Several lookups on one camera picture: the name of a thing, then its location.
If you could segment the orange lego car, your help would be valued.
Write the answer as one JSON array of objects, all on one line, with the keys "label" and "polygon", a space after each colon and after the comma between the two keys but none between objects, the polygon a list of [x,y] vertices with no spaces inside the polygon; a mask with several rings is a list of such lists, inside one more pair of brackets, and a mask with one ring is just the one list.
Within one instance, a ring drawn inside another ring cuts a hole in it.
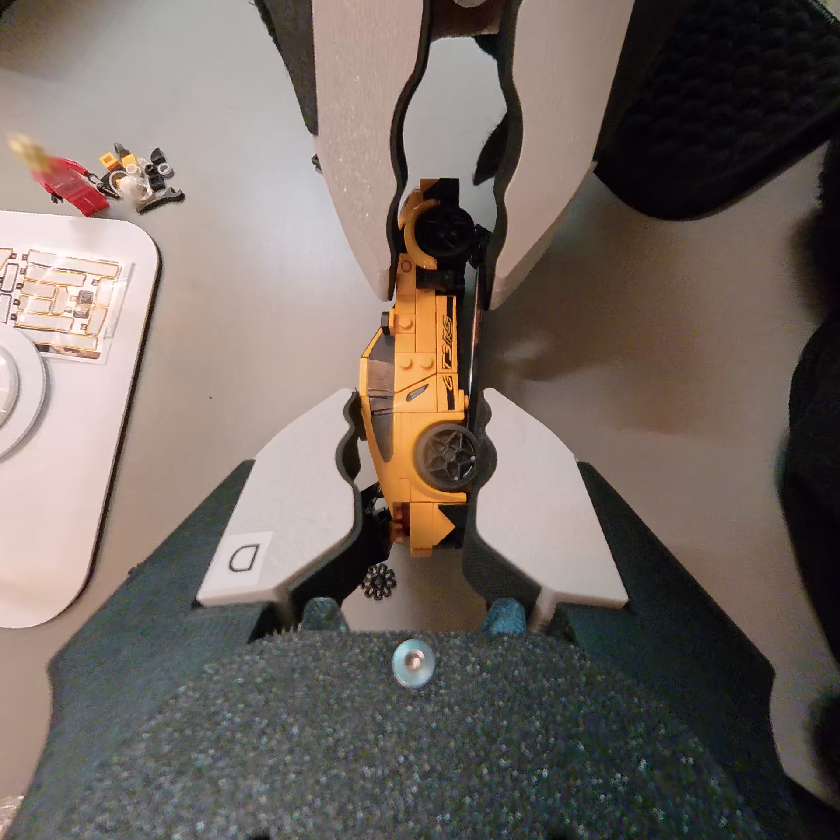
[{"label": "orange lego car", "polygon": [[360,409],[389,537],[414,557],[460,544],[480,472],[473,401],[459,379],[476,224],[458,178],[420,181],[397,219],[392,305],[360,358]]}]

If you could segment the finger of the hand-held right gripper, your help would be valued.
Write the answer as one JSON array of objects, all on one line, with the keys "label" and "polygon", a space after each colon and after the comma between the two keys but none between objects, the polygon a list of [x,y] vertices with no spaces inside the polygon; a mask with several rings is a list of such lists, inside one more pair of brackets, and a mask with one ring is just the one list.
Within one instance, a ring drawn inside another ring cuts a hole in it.
[{"label": "finger of the hand-held right gripper", "polygon": [[311,2],[318,133],[314,147],[364,277],[386,301],[392,226],[403,194],[402,119],[427,56],[428,3]]},{"label": "finger of the hand-held right gripper", "polygon": [[633,1],[508,2],[497,68],[507,111],[479,153],[497,221],[486,256],[496,309],[535,266],[592,169]]}]

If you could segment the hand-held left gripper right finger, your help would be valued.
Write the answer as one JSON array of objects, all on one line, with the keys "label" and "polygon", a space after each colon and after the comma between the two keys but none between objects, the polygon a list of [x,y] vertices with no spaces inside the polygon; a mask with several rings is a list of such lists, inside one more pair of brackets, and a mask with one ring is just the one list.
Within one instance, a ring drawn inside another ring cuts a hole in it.
[{"label": "hand-held left gripper right finger", "polygon": [[491,604],[523,605],[544,629],[559,604],[622,609],[628,595],[578,461],[553,431],[499,391],[476,408],[479,477],[463,572]]}]

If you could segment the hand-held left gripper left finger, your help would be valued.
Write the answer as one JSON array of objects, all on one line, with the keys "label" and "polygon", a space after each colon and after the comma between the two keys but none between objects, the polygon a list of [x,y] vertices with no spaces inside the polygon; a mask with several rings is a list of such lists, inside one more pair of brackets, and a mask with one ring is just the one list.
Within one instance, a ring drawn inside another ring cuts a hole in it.
[{"label": "hand-held left gripper left finger", "polygon": [[342,388],[257,454],[196,594],[201,606],[274,605],[299,620],[316,573],[361,534],[356,391]]}]

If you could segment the black mesh chair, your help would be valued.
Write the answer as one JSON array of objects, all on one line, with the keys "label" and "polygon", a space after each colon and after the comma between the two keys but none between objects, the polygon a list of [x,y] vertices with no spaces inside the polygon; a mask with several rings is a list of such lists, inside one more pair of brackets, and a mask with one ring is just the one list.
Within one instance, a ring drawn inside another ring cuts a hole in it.
[{"label": "black mesh chair", "polygon": [[839,23],[822,3],[694,2],[595,175],[641,214],[704,217],[826,142],[838,115]]}]

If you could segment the red lego piece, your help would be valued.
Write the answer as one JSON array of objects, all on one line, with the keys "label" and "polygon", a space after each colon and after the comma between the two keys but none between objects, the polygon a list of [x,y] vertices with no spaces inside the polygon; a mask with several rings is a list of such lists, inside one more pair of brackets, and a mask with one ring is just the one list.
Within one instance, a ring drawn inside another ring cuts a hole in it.
[{"label": "red lego piece", "polygon": [[75,161],[47,155],[31,173],[54,203],[67,202],[85,217],[109,209],[109,201],[89,178],[92,173]]}]

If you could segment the lego sticker sheet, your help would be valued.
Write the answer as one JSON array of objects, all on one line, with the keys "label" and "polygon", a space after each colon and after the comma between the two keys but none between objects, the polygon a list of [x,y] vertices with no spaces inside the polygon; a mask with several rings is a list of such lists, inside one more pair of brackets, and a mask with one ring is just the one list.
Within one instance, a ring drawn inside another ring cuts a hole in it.
[{"label": "lego sticker sheet", "polygon": [[1,323],[43,355],[107,362],[134,263],[1,248]]}]

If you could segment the pile of small lego parts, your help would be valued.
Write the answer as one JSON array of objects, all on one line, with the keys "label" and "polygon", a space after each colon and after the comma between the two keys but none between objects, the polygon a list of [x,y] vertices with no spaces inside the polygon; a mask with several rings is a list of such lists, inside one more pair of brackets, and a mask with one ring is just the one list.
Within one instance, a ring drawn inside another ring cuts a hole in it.
[{"label": "pile of small lego parts", "polygon": [[138,214],[185,200],[183,190],[173,185],[174,170],[160,147],[142,156],[116,143],[98,160],[103,173],[93,178],[93,185],[108,199],[128,202]]}]

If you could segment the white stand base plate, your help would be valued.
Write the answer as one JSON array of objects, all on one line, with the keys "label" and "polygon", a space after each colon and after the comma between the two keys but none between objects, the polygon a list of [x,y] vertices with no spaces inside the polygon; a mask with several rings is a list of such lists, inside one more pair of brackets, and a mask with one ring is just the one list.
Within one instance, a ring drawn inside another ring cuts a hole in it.
[{"label": "white stand base plate", "polygon": [[93,561],[123,434],[159,255],[117,219],[2,211],[1,248],[134,263],[105,364],[43,355],[1,323],[1,624],[63,612]]}]

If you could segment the black lego gear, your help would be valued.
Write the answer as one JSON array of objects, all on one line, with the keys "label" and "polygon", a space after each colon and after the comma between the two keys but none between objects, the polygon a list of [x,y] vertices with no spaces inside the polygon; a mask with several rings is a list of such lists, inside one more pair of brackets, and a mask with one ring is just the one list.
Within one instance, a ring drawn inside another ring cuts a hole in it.
[{"label": "black lego gear", "polygon": [[370,566],[360,583],[364,597],[374,602],[381,602],[391,597],[395,588],[396,574],[385,562]]}]

